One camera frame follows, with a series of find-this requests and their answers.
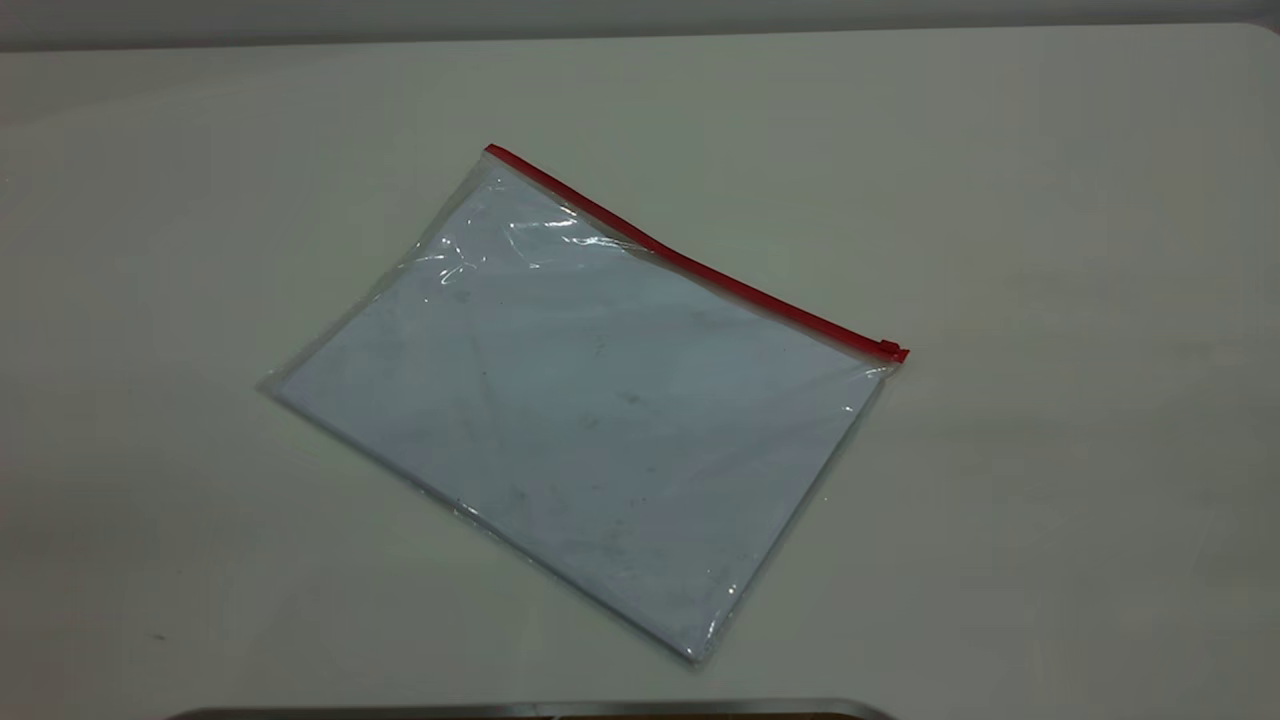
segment white table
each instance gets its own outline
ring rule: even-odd
[[[253,389],[486,142],[914,350],[700,670]],[[5,720],[1280,707],[1266,31],[8,55],[0,178]]]

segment clear plastic bag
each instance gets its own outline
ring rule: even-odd
[[[696,662],[905,357],[490,146],[265,389]]]

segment table surface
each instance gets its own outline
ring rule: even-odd
[[[1280,706],[1280,37],[35,54],[0,99],[0,717]],[[699,669],[255,391],[488,142],[914,351]]]

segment red zipper track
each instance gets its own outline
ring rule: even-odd
[[[708,268],[692,258],[676,252],[654,240],[649,233],[605,210],[591,201],[591,199],[535,168],[529,160],[525,160],[506,147],[490,145],[489,147],[485,147],[485,152],[511,165],[513,169],[527,176],[530,179],[538,182],[547,190],[550,190],[556,195],[563,197],[570,205],[577,206],[580,210],[594,217],[596,220],[617,229],[636,245],[640,245],[672,265],[676,265],[686,273],[698,275],[717,287],[732,292],[758,307],[763,307],[771,313],[777,313],[788,320],[822,333],[836,342],[852,347],[859,352],[874,355],[876,357],[888,360],[891,363],[901,363],[906,360],[906,355],[910,352],[910,350],[896,342],[888,340],[872,340],[847,328],[842,328],[831,320],[826,320],[813,313],[801,310],[790,302],[783,302],[782,300],[778,300],[767,292],[755,290],[741,281],[736,281],[719,270]]]

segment plastic zipper pouch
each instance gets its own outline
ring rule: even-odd
[[[265,389],[696,662],[906,354],[490,146]]]

